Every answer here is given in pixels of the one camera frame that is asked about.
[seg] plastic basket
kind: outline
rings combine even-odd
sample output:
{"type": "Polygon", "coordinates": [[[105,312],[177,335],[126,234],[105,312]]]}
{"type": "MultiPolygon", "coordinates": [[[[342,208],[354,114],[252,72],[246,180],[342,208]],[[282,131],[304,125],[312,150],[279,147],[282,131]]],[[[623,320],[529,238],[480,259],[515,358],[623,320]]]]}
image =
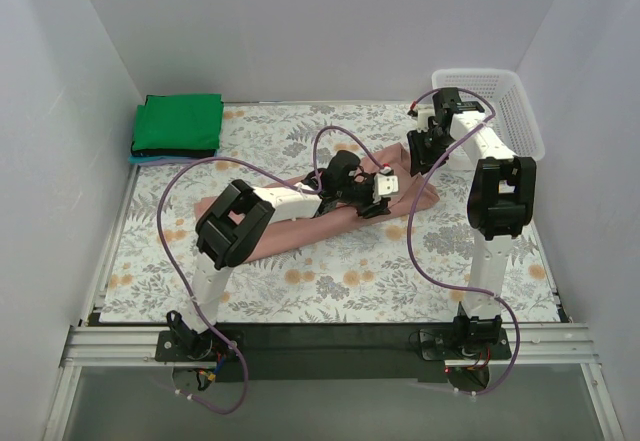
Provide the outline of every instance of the plastic basket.
{"type": "MultiPolygon", "coordinates": [[[[496,109],[496,117],[490,126],[518,156],[531,156],[536,161],[544,157],[544,144],[536,118],[529,104],[520,78],[505,69],[440,69],[433,73],[434,88],[454,86],[466,88],[484,96],[496,109]]],[[[475,99],[461,93],[464,101],[475,99]]],[[[464,156],[464,151],[455,152],[464,156]]],[[[474,169],[468,166],[458,169],[474,169]]]]}

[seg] stack of folded cloth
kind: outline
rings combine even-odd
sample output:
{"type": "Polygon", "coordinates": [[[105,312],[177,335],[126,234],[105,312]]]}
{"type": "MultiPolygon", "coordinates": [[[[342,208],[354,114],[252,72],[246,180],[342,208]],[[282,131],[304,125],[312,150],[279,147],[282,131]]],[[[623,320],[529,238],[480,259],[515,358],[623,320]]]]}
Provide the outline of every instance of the stack of folded cloth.
{"type": "Polygon", "coordinates": [[[223,108],[219,94],[147,96],[136,112],[129,162],[188,163],[214,156],[223,108]]]}

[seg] table surface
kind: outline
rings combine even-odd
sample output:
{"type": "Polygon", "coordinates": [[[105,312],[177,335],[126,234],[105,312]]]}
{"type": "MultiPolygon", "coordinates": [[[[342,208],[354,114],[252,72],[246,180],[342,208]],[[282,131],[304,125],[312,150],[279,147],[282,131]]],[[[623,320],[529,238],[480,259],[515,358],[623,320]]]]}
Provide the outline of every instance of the table surface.
{"type": "MultiPolygon", "coordinates": [[[[220,156],[254,163],[283,178],[311,170],[311,143],[327,125],[350,129],[372,150],[405,142],[413,121],[405,105],[247,105],[226,107],[220,156]]],[[[340,133],[320,141],[326,164],[339,149],[359,155],[340,133]]],[[[163,322],[187,296],[169,264],[155,228],[158,199],[181,166],[142,167],[127,212],[102,322],[163,322]]],[[[440,201],[416,215],[414,246],[436,279],[465,285],[473,237],[466,202],[473,172],[443,167],[432,183],[440,201]]],[[[234,179],[261,186],[269,180],[219,161],[194,168],[173,189],[163,213],[165,236],[190,277],[195,267],[193,205],[215,196],[234,179]]],[[[406,217],[238,267],[222,298],[221,322],[428,322],[451,321],[460,291],[422,279],[408,258],[406,217]]],[[[533,229],[525,227],[509,259],[503,297],[520,321],[559,321],[554,296],[533,229]]]]}

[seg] wall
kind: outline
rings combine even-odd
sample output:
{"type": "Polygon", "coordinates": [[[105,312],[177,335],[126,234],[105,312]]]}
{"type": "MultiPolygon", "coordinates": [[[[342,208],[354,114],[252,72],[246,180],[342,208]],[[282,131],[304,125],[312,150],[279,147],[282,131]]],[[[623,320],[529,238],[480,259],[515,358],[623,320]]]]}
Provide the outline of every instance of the wall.
{"type": "Polygon", "coordinates": [[[553,0],[91,0],[140,92],[411,99],[438,68],[515,69],[553,0]]]}
{"type": "Polygon", "coordinates": [[[547,151],[536,224],[627,439],[640,439],[638,46],[640,0],[556,0],[518,69],[547,151]]]}
{"type": "Polygon", "coordinates": [[[139,100],[89,0],[0,0],[0,438],[42,436],[139,100]]]}

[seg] gray floor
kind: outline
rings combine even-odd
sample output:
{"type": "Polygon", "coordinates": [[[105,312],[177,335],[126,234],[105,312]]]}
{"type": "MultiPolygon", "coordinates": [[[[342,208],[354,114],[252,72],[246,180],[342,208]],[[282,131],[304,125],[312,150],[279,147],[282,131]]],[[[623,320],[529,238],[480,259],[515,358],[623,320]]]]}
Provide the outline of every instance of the gray floor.
{"type": "MultiPolygon", "coordinates": [[[[579,366],[516,366],[475,400],[411,383],[254,381],[245,406],[220,417],[160,387],[168,368],[85,368],[65,439],[603,439],[579,366]]],[[[213,385],[207,397],[229,405],[239,389],[213,385]]]]}

